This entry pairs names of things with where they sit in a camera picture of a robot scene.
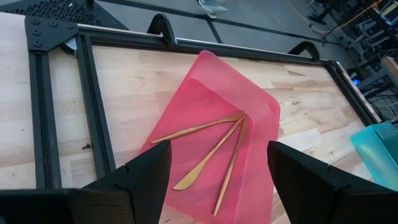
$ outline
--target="teal plastic container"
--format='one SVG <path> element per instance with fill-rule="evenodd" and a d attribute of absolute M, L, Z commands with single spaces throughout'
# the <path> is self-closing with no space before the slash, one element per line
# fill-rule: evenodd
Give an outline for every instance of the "teal plastic container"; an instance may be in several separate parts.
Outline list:
<path fill-rule="evenodd" d="M 351 136 L 376 183 L 398 191 L 398 131 L 391 123 L 370 125 Z"/>

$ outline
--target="gray floor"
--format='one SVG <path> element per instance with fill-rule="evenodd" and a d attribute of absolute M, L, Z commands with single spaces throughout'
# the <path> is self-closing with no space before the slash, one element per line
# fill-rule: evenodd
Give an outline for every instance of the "gray floor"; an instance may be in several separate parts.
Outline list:
<path fill-rule="evenodd" d="M 18 0 L 1 0 L 0 5 L 15 2 Z M 289 0 L 296 10 L 304 17 L 314 13 L 314 9 L 321 13 L 323 8 L 318 4 L 310 5 L 312 0 Z M 146 32 L 148 26 L 157 11 L 139 9 L 136 7 L 123 6 L 108 2 L 98 2 L 116 19 L 122 22 L 128 29 Z M 162 6 L 180 11 L 201 14 L 203 11 L 199 8 L 196 0 L 139 0 L 146 4 Z M 287 0 L 226 0 L 228 12 L 218 15 L 220 19 L 240 22 L 258 27 L 265 27 L 291 34 L 302 35 L 312 38 L 320 36 L 309 28 L 298 14 L 289 6 Z M 206 21 L 189 17 L 166 14 L 169 18 L 175 35 L 188 39 L 216 42 L 216 39 Z M 327 26 L 314 23 L 319 30 L 329 30 L 335 26 L 335 22 L 330 16 L 325 18 Z M 304 39 L 289 37 L 286 35 L 264 32 L 259 30 L 236 27 L 214 22 L 217 33 L 220 35 L 224 44 L 238 45 L 243 47 L 252 47 L 275 52 L 288 52 Z M 331 35 L 329 41 L 337 42 Z M 349 54 L 340 46 L 334 44 L 322 45 L 320 42 L 314 42 L 318 47 L 321 58 L 328 60 L 337 60 L 345 68 L 355 66 Z"/>

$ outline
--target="wooden tabletop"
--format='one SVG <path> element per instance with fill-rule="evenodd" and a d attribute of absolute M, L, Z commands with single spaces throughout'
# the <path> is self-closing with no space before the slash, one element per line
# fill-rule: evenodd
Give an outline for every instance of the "wooden tabletop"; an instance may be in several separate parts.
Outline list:
<path fill-rule="evenodd" d="M 0 45 L 0 188 L 33 189 L 24 16 L 0 14 Z M 119 167 L 137 156 L 196 55 L 98 46 L 93 53 Z M 77 60 L 60 49 L 51 51 L 49 58 L 62 184 L 82 187 L 96 180 L 96 174 L 91 149 L 81 149 L 90 142 L 90 135 Z M 278 100 L 280 142 L 371 179 L 349 140 L 364 125 L 323 67 L 223 60 Z M 276 190 L 272 214 L 273 224 L 289 223 Z M 196 223 L 168 205 L 160 222 Z"/>

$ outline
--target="gold butter knife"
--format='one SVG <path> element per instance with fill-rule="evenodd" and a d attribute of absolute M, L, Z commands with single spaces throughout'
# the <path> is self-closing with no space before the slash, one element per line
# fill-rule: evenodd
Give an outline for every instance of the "gold butter knife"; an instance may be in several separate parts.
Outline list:
<path fill-rule="evenodd" d="M 197 132 L 199 130 L 205 129 L 205 128 L 210 127 L 210 126 L 215 125 L 215 124 L 221 124 L 221 123 L 225 123 L 225 122 L 237 121 L 239 118 L 242 117 L 242 115 L 243 115 L 243 111 L 240 111 L 240 112 L 238 112 L 236 114 L 232 114 L 230 116 L 227 116 L 225 118 L 219 119 L 217 121 L 213 121 L 213 122 L 210 122 L 210 123 L 207 123 L 207 124 L 195 126 L 195 127 L 192 127 L 192 128 L 187 128 L 187 129 L 184 129 L 182 131 L 177 131 L 176 133 L 169 134 L 167 136 L 155 139 L 155 140 L 151 141 L 150 143 L 151 144 L 156 144 L 156 143 L 159 143 L 159 142 L 161 142 L 163 140 L 175 139 L 175 138 L 178 138 L 180 136 L 184 136 L 186 134 Z"/>
<path fill-rule="evenodd" d="M 220 194 L 218 195 L 216 208 L 214 209 L 214 213 L 213 213 L 214 215 L 217 215 L 218 211 L 220 210 L 221 203 L 223 202 L 224 194 L 225 194 L 226 188 L 228 186 L 229 180 L 231 178 L 232 170 L 234 168 L 236 158 L 238 156 L 238 151 L 239 151 L 240 147 L 242 146 L 242 143 L 244 141 L 244 138 L 246 137 L 246 134 L 248 133 L 248 129 L 249 129 L 248 120 L 245 119 L 242 124 L 238 142 L 236 143 L 234 155 L 232 156 L 231 162 L 229 163 L 228 171 L 226 172 L 226 175 L 224 178 L 223 186 L 221 187 Z"/>
<path fill-rule="evenodd" d="M 225 140 L 234 132 L 234 130 L 239 126 L 244 120 L 245 114 L 243 114 L 237 122 L 229 129 L 229 131 L 221 138 L 217 145 L 207 154 L 205 158 L 202 159 L 183 179 L 181 179 L 174 187 L 174 190 L 184 190 L 191 186 L 194 181 L 198 178 L 201 170 L 206 165 L 208 160 L 212 155 L 220 148 L 220 146 L 225 142 Z"/>

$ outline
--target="cable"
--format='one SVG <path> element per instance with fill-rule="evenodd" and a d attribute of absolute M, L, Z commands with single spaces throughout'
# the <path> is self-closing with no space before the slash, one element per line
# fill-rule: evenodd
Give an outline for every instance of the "cable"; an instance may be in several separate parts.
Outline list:
<path fill-rule="evenodd" d="M 303 17 L 303 15 L 301 15 L 301 13 L 299 13 L 296 8 L 294 8 L 294 6 L 292 5 L 292 3 L 290 3 L 289 0 L 286 0 L 287 3 L 291 6 L 291 8 L 310 26 L 310 28 L 312 28 L 313 30 L 317 31 L 318 33 L 321 34 L 325 34 L 325 33 L 329 33 L 332 30 L 318 30 L 317 28 L 315 28 L 312 23 L 310 23 L 309 21 L 306 20 L 306 18 Z M 371 9 L 373 6 L 379 4 L 380 2 L 382 2 L 383 0 L 378 0 L 377 2 L 371 4 L 369 7 L 367 7 L 365 10 L 363 10 L 362 12 L 360 12 L 358 15 L 354 16 L 352 19 L 350 19 L 348 22 L 344 23 L 341 26 L 338 26 L 335 30 L 341 29 L 344 26 L 347 26 L 349 23 L 353 22 L 356 18 L 358 18 L 360 15 L 364 14 L 366 11 L 368 11 L 369 9 Z"/>

